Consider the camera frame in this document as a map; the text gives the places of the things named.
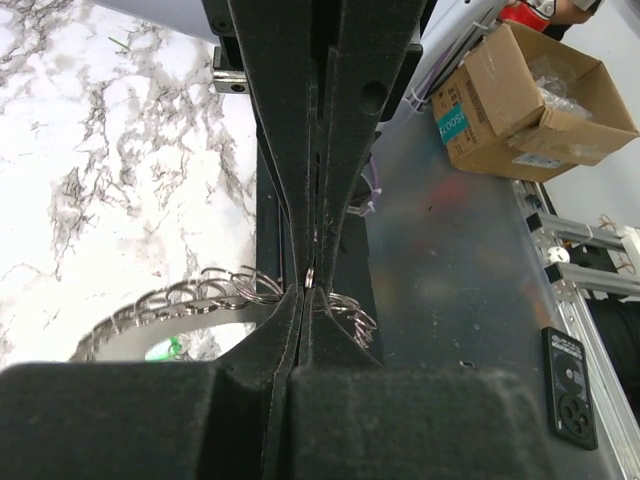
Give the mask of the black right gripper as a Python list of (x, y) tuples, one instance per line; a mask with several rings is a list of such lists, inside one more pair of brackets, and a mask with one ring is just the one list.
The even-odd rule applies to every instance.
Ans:
[[(296, 282), (332, 288), (377, 124), (422, 54), (424, 1), (206, 1), (218, 68), (245, 75), (288, 211)], [(316, 201), (314, 135), (322, 135)], [(317, 245), (315, 242), (317, 227)]]

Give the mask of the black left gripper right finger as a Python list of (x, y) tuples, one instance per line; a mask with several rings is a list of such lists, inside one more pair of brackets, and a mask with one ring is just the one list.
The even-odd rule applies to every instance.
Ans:
[(496, 369), (376, 364), (307, 291), (287, 383), (281, 479), (552, 479), (538, 412)]

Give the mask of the metal disc keyring organizer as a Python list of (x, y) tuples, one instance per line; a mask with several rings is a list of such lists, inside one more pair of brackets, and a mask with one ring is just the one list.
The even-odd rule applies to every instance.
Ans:
[(273, 279), (245, 266), (241, 272), (220, 268), (215, 278), (192, 278), (152, 290), (93, 327), (77, 344), (72, 362), (131, 361), (131, 347), (118, 344), (136, 337), (143, 344), (138, 357), (164, 338), (179, 337), (188, 344), (192, 331), (230, 323), (244, 323), (244, 309), (277, 307), (283, 288)]

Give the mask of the green key tag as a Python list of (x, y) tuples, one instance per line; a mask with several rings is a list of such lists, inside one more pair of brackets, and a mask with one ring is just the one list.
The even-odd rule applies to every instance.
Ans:
[(149, 362), (174, 361), (182, 358), (188, 351), (188, 344), (179, 337), (170, 337), (151, 347), (144, 359)]

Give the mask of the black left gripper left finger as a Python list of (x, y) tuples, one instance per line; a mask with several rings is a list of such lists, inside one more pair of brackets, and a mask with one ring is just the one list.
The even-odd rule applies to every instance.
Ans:
[(275, 479), (303, 291), (213, 362), (27, 364), (1, 376), (5, 479)]

